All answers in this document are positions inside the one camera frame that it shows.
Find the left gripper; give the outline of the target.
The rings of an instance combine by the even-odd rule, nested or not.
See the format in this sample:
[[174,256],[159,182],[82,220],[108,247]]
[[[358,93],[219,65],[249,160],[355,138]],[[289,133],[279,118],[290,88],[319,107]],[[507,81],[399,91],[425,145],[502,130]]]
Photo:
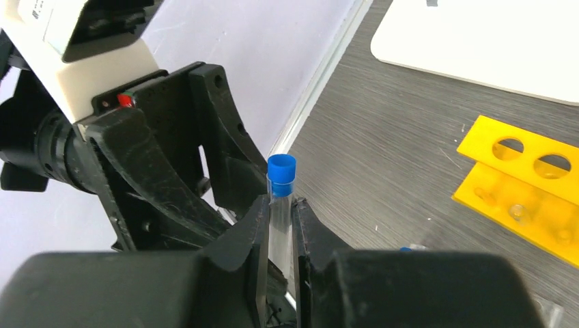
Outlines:
[[95,190],[72,124],[2,31],[1,78],[12,68],[20,75],[1,103],[1,189],[44,192],[57,180],[97,192],[122,251],[202,248],[230,228],[178,176],[138,109],[116,109],[87,124]]

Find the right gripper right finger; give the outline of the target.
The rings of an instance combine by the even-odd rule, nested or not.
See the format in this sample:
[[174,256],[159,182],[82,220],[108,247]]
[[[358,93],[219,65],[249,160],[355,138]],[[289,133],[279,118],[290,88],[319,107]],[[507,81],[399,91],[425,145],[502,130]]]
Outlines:
[[355,249],[308,201],[292,204],[299,327],[542,327],[503,257],[460,251]]

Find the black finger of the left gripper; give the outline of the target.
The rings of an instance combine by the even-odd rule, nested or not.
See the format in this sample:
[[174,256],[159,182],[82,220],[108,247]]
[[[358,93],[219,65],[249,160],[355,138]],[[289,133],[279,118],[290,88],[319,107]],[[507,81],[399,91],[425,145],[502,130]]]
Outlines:
[[195,62],[131,90],[179,177],[199,195],[202,148],[217,206],[245,216],[267,192],[266,161],[244,127],[224,67]]

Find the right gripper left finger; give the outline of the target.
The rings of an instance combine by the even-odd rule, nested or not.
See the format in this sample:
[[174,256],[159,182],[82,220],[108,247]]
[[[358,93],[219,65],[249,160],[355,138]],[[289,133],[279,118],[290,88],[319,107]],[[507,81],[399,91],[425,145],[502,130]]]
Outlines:
[[1,293],[2,327],[265,327],[269,200],[198,251],[43,253]]

